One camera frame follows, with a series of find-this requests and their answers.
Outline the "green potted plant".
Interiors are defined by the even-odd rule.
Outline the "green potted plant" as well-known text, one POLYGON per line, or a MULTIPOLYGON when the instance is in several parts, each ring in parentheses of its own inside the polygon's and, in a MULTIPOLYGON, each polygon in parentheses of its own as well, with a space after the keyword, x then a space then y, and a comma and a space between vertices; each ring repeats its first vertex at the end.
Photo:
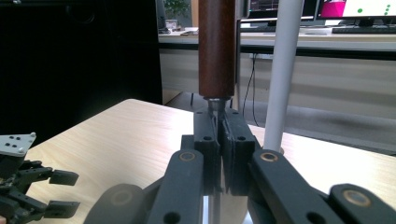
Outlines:
POLYGON ((190 4, 187 0, 164 0, 165 12, 169 18, 187 17, 190 4))

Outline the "steel ladle with brown handle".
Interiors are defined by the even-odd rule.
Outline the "steel ladle with brown handle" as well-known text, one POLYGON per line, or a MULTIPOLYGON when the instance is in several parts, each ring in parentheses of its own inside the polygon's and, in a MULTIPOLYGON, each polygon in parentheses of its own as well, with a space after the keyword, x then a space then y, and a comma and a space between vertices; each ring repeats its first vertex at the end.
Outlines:
POLYGON ((209 224, 221 223, 222 122, 226 102, 234 95, 235 35, 234 0, 199 0, 199 94, 207 100, 215 142, 209 151, 209 224))

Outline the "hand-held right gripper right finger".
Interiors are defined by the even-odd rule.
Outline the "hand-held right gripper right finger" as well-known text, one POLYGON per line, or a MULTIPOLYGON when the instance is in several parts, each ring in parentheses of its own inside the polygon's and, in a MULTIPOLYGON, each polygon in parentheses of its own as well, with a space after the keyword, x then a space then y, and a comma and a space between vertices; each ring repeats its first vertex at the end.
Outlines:
POLYGON ((219 142, 226 192, 233 196, 247 196, 252 179, 248 164, 258 142, 238 111, 225 110, 219 126, 219 142))

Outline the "dark computer monitor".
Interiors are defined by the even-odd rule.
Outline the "dark computer monitor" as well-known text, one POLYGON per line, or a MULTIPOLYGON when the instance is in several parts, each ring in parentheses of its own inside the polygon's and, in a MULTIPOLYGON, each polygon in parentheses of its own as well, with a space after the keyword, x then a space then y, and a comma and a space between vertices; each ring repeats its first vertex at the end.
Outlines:
MULTIPOLYGON (((303 20, 315 17, 318 0, 304 0, 303 20)), ((275 20, 277 18, 279 0, 250 0, 248 18, 259 20, 275 20)))

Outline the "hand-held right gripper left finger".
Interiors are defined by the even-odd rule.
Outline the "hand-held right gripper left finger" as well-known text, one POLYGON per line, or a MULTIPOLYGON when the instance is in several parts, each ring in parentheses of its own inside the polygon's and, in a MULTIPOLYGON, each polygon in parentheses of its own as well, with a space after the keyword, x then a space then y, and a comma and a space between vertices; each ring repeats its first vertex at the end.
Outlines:
POLYGON ((204 194, 214 195, 220 188, 220 155, 217 129, 207 108, 193 115, 194 149, 204 155, 204 194))

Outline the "bright computer monitor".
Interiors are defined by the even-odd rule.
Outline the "bright computer monitor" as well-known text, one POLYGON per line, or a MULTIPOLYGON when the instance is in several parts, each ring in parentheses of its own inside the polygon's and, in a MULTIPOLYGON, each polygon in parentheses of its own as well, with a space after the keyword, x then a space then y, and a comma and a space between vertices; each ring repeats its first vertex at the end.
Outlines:
POLYGON ((396 0, 319 0, 318 19, 396 19, 396 0))

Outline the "black keyboard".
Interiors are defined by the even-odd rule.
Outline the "black keyboard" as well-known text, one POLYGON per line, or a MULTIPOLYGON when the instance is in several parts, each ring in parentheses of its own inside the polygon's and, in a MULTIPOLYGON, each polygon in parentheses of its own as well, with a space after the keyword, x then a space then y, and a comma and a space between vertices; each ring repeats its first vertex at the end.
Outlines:
POLYGON ((332 28, 333 34, 358 34, 358 35, 396 35, 396 27, 389 26, 349 26, 332 28))

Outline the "beige office desk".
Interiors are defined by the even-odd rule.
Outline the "beige office desk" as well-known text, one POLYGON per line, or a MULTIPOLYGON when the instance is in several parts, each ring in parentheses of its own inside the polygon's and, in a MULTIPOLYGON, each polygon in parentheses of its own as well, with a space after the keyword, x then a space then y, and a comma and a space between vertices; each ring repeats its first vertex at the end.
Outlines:
MULTIPOLYGON (((195 36, 161 35, 163 88, 198 92, 195 36)), ((396 57, 389 61, 298 56, 289 104, 396 119, 396 57)))

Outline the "white rack stand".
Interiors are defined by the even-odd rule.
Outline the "white rack stand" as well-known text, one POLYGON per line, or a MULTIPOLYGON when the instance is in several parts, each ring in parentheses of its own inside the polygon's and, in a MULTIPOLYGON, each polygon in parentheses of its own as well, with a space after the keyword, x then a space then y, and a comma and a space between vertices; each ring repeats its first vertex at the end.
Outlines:
POLYGON ((279 0, 264 149, 281 151, 304 0, 279 0))

